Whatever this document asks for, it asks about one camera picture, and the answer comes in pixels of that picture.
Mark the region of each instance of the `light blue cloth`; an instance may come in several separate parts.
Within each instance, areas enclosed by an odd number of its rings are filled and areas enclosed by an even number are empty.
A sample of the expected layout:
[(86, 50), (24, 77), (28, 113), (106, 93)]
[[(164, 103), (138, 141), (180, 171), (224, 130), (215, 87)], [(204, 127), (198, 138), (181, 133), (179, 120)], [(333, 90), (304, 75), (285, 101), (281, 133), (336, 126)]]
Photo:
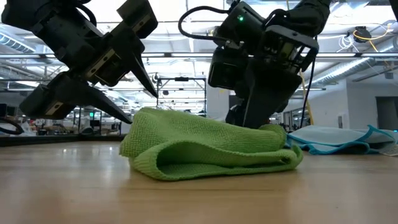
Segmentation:
[(307, 126), (287, 135), (286, 146), (299, 145), (314, 155), (377, 154), (398, 155), (393, 131), (349, 130)]

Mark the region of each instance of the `green towel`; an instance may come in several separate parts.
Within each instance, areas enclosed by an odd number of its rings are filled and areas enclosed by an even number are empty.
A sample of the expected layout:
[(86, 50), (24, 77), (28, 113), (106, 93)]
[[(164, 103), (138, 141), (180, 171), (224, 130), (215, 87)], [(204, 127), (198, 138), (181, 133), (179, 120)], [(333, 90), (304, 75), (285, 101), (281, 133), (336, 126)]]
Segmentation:
[(300, 164), (301, 149), (282, 149), (285, 140), (279, 125), (254, 130), (188, 113), (144, 108), (134, 116), (120, 155), (130, 158), (139, 172), (158, 180), (256, 174), (292, 170)]

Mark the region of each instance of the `table surface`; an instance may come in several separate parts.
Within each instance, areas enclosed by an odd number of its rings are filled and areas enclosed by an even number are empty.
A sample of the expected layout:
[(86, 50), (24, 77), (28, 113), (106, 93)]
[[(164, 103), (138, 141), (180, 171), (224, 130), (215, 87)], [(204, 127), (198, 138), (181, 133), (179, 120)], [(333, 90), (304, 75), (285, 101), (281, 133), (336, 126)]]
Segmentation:
[(397, 223), (398, 158), (311, 156), (274, 174), (159, 182), (118, 142), (0, 147), (1, 223)]

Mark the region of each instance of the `fluorescent light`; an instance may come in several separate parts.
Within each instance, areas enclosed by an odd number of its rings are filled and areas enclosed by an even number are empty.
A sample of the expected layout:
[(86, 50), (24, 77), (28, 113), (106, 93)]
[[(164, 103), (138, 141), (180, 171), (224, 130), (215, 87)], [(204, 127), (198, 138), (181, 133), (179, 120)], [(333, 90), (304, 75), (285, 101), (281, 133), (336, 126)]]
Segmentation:
[(355, 53), (319, 53), (317, 57), (354, 57)]
[(363, 57), (398, 57), (398, 53), (365, 53)]
[(27, 35), (24, 37), (24, 39), (38, 39), (35, 35)]
[(32, 82), (32, 81), (16, 81), (16, 83), (19, 83), (22, 85), (27, 85), (27, 86), (32, 86), (32, 87), (38, 87), (38, 85), (39, 85), (38, 82)]
[(143, 53), (141, 57), (164, 57), (164, 54)]
[(159, 98), (160, 100), (205, 100), (206, 98)]
[(182, 89), (182, 90), (191, 90), (191, 91), (204, 91), (204, 89), (202, 89), (202, 88), (162, 88), (162, 89), (160, 89), (160, 91), (163, 91), (163, 90), (168, 90), (168, 91), (179, 91), (180, 89)]
[[(303, 91), (303, 88), (298, 88), (296, 91)], [(323, 91), (324, 88), (311, 88), (310, 91)]]
[(213, 54), (209, 53), (176, 53), (172, 54), (172, 57), (212, 57)]
[(35, 89), (18, 89), (18, 88), (10, 88), (10, 89), (6, 89), (7, 91), (33, 91)]
[(332, 6), (330, 6), (330, 11), (333, 11), (335, 7), (339, 4), (340, 4), (339, 2), (335, 2)]

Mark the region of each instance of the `metal frame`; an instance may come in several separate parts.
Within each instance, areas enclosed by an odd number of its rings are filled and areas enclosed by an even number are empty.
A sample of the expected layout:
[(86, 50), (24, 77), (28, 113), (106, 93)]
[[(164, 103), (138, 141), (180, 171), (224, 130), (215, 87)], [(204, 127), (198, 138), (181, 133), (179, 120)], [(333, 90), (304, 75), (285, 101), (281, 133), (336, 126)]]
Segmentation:
[[(200, 86), (200, 88), (199, 88), (198, 90), (203, 90), (203, 91), (205, 92), (205, 106), (204, 106), (204, 111), (205, 111), (205, 114), (207, 113), (207, 85), (206, 85), (207, 79), (206, 79), (206, 78), (175, 77), (175, 78), (158, 78), (158, 79), (157, 79), (157, 81), (162, 81), (162, 80), (165, 80), (165, 81), (166, 81), (162, 86), (159, 86), (159, 84), (160, 84), (159, 82), (157, 82), (157, 84), (156, 84), (156, 91), (157, 91), (157, 94), (158, 94), (158, 95), (159, 95), (159, 91), (162, 90), (163, 87), (166, 86), (166, 84), (168, 84), (168, 82), (171, 81), (171, 80), (176, 81), (176, 82), (187, 82), (187, 81), (191, 81), (191, 80), (195, 81), (195, 82)], [(205, 86), (204, 86), (204, 87), (201, 86), (201, 85), (197, 82), (197, 80), (202, 80), (202, 81), (204, 81), (204, 82), (205, 82)], [(159, 106), (159, 97), (156, 98), (156, 106)]]

